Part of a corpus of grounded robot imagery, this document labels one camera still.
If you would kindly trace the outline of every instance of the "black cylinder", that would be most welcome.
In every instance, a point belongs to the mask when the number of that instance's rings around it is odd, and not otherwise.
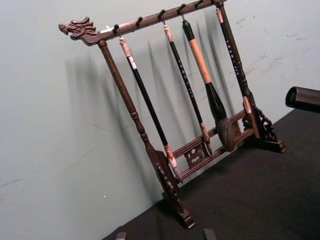
[[[320,91],[293,86],[286,94],[285,105],[294,109],[320,113]]]

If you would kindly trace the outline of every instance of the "brush bristles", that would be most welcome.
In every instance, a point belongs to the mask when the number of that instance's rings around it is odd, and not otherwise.
[[[235,149],[235,133],[229,118],[223,118],[216,123],[216,130],[224,149],[232,152]]]

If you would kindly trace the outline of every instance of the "light green wall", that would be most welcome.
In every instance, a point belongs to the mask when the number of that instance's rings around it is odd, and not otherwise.
[[[161,188],[97,46],[71,41],[59,23],[89,16],[97,30],[177,0],[12,0],[0,14],[0,239],[100,240],[161,199]],[[229,0],[225,6],[257,105],[272,121],[291,109],[291,86],[320,89],[319,1]],[[228,114],[242,99],[214,7],[186,15]],[[204,85],[168,21],[208,129]],[[157,24],[125,36],[173,149],[200,135]],[[118,39],[110,50],[155,148],[163,150]],[[212,47],[223,68],[219,78]],[[222,83],[232,99],[228,107]],[[220,143],[215,139],[212,146]],[[179,159],[181,168],[186,164]]]

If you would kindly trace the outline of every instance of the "black tablecloth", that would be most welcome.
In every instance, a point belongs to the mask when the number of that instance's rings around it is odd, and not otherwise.
[[[320,240],[320,114],[294,110],[274,125],[284,154],[241,147],[181,188],[195,227],[163,200],[104,240]]]

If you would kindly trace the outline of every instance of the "carved dragon finial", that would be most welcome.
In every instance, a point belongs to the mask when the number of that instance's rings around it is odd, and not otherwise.
[[[60,23],[59,29],[66,35],[73,33],[70,35],[71,39],[78,40],[81,38],[84,42],[86,42],[86,37],[98,34],[94,23],[90,22],[89,17],[85,17],[82,21],[72,20],[69,24]]]

